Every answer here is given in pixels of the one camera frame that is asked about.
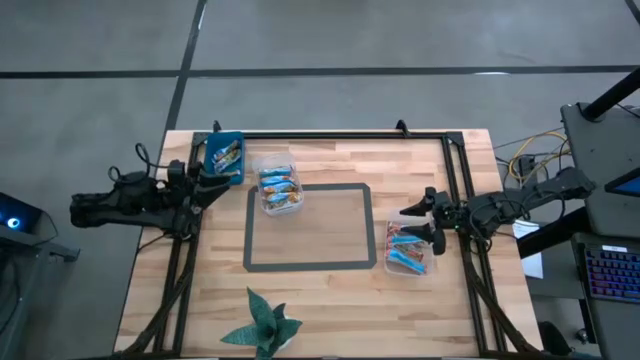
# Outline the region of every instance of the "concrete floor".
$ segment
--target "concrete floor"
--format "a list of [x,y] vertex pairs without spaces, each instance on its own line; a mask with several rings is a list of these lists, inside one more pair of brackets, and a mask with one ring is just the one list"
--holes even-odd
[[[0,1],[0,72],[178,70],[196,3]],[[193,68],[630,65],[640,62],[639,34],[623,0],[209,0]],[[227,129],[389,128],[404,119],[489,128],[498,145],[561,126],[561,105],[590,101],[624,75],[190,79],[176,128],[209,129],[214,119]],[[110,165],[140,168],[138,141],[158,154],[175,85],[0,79],[0,191],[45,208],[56,241],[82,248],[76,264],[50,264],[21,358],[110,353],[140,230],[76,229],[70,196],[108,189]],[[535,299],[540,320],[567,307]],[[578,311],[561,328],[572,336],[579,321]]]

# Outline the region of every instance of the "keyboard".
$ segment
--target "keyboard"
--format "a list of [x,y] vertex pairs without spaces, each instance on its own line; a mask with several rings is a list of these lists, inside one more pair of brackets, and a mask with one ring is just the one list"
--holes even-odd
[[640,254],[584,248],[594,298],[640,303]]

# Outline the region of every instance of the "blue tray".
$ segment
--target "blue tray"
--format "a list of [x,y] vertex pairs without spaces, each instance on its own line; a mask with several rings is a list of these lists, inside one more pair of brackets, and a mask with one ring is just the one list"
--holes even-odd
[[234,140],[240,141],[240,149],[242,154],[240,155],[240,160],[236,161],[233,165],[224,169],[227,171],[234,171],[240,169],[240,175],[232,176],[230,184],[231,185],[240,185],[244,181],[244,135],[240,131],[231,131],[231,132],[217,132],[212,133],[207,137],[207,148],[204,156],[204,169],[210,173],[215,174],[213,169],[213,154],[219,149],[222,149],[225,146],[229,146]]

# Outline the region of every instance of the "wooden table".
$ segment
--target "wooden table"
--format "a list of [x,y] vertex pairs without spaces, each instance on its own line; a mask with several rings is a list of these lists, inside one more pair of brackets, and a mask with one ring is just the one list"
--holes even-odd
[[[192,133],[167,133],[161,163],[186,161]],[[489,132],[463,133],[476,193],[501,190]],[[251,322],[247,286],[273,306],[286,302],[287,315],[304,322],[279,357],[477,355],[457,235],[447,233],[447,250],[437,258],[435,274],[394,277],[385,272],[382,260],[388,213],[418,202],[426,186],[449,188],[439,141],[247,140],[246,149],[244,184],[232,187],[204,215],[183,356],[254,356],[253,348],[219,341],[230,330]],[[255,185],[251,160],[278,152],[295,156],[303,184],[364,182],[371,188],[378,257],[373,269],[282,273],[244,269],[247,194]],[[453,155],[463,193],[458,157]],[[141,244],[158,234],[145,229]],[[498,301],[528,341],[541,348],[517,246],[506,236],[495,236],[493,241],[489,258]],[[116,350],[131,344],[157,310],[170,248],[168,240],[158,241],[138,255]],[[483,310],[490,348],[495,349],[488,312]],[[167,343],[173,338],[174,322],[175,317],[170,318]]]

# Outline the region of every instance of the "plastic container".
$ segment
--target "plastic container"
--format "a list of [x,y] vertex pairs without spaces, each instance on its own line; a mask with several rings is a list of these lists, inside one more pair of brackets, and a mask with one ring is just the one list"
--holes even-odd
[[260,192],[260,198],[265,198],[264,189],[260,182],[260,171],[265,169],[273,169],[278,167],[291,167],[291,177],[293,178],[294,184],[298,187],[298,191],[300,192],[301,199],[297,203],[288,204],[283,207],[279,207],[276,209],[269,209],[267,207],[267,202],[265,200],[260,201],[260,207],[264,212],[271,216],[284,215],[289,214],[295,211],[300,210],[302,207],[302,203],[304,202],[304,193],[302,191],[302,184],[300,183],[300,178],[298,177],[298,171],[296,170],[296,164],[293,158],[293,155],[289,153],[280,153],[269,155],[261,158],[257,158],[253,161],[252,168],[253,173],[256,177],[256,182],[258,184],[258,191]]
[[[387,219],[387,228],[386,228],[386,235],[389,235],[389,225],[390,223],[394,223],[394,224],[401,224],[401,225],[410,225],[410,226],[414,226],[414,225],[424,225],[428,222],[431,222],[433,220],[433,218],[431,217],[431,214],[429,213],[428,216],[406,216],[406,215],[401,215],[400,214],[400,210],[394,210],[391,213],[389,213],[389,218]],[[384,252],[384,268],[385,270],[387,270],[388,273],[390,274],[394,274],[394,275],[400,275],[400,276],[411,276],[411,277],[416,277],[416,276],[426,276],[429,274],[432,274],[435,270],[436,270],[436,259],[435,259],[435,255],[433,255],[433,246],[431,244],[427,244],[425,241],[420,243],[420,248],[422,250],[422,253],[424,254],[424,257],[422,258],[422,264],[425,265],[426,267],[426,273],[425,274],[419,274],[403,265],[400,265],[398,263],[389,261],[387,259],[387,253],[390,250],[390,244],[388,241],[385,241],[386,245],[385,245],[385,252]]]
[[204,169],[210,173],[215,174],[214,163],[213,163],[213,154],[216,151],[231,145],[234,140],[240,141],[240,160],[235,163],[229,165],[224,172],[240,170],[240,175],[234,175],[231,177],[230,185],[240,185],[244,181],[244,158],[245,158],[245,147],[244,147],[244,135],[240,131],[230,131],[230,132],[215,132],[207,136],[207,147],[205,150],[204,156]]

